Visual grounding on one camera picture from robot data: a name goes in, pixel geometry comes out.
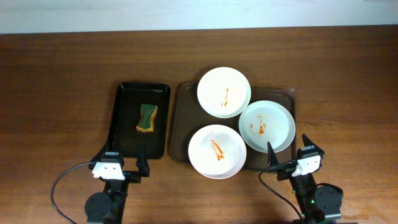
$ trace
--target dirty plate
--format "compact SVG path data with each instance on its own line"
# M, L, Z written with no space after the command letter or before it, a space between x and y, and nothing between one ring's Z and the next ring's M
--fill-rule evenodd
M199 104L217 118L232 118L242 113L250 97L248 80L233 68L212 69L201 78L198 85Z
M239 132L253 149L267 152L267 142L270 142L275 152L279 152L292 143L296 128L287 109L278 103L263 100L250 104L242 112Z
M188 156L192 166L202 175L224 179L242 169L246 160L246 145L232 128L209 125L191 138Z

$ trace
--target tray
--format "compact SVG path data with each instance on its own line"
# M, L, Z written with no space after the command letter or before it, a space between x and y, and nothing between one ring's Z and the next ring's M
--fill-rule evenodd
M197 98L196 82L188 82L181 85L178 92L177 104L172 139L170 143L170 155L180 162L190 162L188 157L188 145L192 136L202 127L211 124L222 124L233 128L239 133L239 115L233 118L216 118L208 114L199 104ZM270 100L284 106L295 117L295 101L292 95L283 90L269 88L251 88L250 103L259 100ZM268 154L254 150L246 145L247 157L243 169L262 170L266 168ZM296 136L289 147L276 154L280 163L295 158Z
M128 83L118 86L113 107L108 140L111 152L123 157L137 157L145 147L148 159L160 159L164 154L170 87L165 84ZM141 116L141 103L157 105L153 133L136 130Z

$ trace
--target green scouring pad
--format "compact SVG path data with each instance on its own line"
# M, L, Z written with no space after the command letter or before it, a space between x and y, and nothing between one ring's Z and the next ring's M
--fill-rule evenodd
M141 119L136 129L142 132L154 132L156 112L156 105L141 104Z

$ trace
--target white wall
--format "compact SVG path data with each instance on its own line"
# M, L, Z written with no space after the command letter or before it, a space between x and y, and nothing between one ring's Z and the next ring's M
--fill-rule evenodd
M398 0L0 0L0 33L398 24Z

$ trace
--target red sauce stain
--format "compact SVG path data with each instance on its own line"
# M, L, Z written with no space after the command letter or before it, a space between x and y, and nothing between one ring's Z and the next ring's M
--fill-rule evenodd
M224 153L214 140L211 140L211 146L213 146L213 150L216 153L217 160L220 161L222 158L224 158Z
M259 136L261 136L262 134L264 134L264 130L266 129L266 124L264 124L263 122L262 122L262 117L261 116L258 116L257 117L257 119L258 118L260 118L260 123L259 123L259 127L260 127L260 130L259 130ZM253 134L255 134L253 131L252 131L252 128L253 128L253 124L252 123L250 123L250 132L251 133L253 133Z
M226 96L225 96L224 102L221 103L221 106L224 106L224 107L226 107L226 104L228 103L229 88L227 88L225 91L226 91Z

